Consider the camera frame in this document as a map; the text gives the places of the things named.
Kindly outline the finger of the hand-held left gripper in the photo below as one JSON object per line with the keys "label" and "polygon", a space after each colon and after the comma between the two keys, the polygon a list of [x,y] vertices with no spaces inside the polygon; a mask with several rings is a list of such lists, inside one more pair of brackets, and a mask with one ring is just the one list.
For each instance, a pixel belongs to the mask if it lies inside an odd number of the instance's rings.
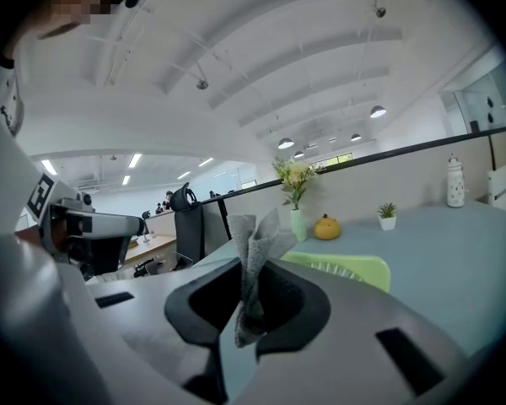
{"label": "finger of the hand-held left gripper", "polygon": [[87,240],[133,237],[144,231],[139,217],[84,211],[66,211],[67,235]]}

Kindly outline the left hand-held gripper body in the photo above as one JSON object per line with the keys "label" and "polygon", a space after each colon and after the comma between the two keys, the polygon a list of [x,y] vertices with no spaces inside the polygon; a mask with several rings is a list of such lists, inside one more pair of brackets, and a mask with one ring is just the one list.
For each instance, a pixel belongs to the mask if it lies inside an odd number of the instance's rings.
{"label": "left hand-held gripper body", "polygon": [[92,213],[92,197],[43,172],[30,193],[26,209],[37,223],[40,243],[54,260],[72,265],[83,277],[92,278],[94,267],[82,259],[88,245],[68,241],[83,238],[83,219],[73,216]]}

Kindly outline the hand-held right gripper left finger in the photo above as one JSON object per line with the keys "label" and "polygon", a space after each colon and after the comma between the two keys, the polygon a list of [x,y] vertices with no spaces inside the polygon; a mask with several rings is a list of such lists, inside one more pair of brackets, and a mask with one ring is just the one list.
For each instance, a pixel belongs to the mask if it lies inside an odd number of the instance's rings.
{"label": "hand-held right gripper left finger", "polygon": [[174,273],[95,283],[105,323],[153,369],[213,404],[229,398],[220,336],[240,299],[240,262],[223,259]]}

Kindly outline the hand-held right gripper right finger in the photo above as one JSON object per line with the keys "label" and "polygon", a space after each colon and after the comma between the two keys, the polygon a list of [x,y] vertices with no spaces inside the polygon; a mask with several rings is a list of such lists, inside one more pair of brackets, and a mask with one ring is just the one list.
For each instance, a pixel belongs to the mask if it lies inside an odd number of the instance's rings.
{"label": "hand-held right gripper right finger", "polygon": [[467,364],[460,347],[393,296],[290,262],[268,262],[269,333],[238,404],[438,403]]}

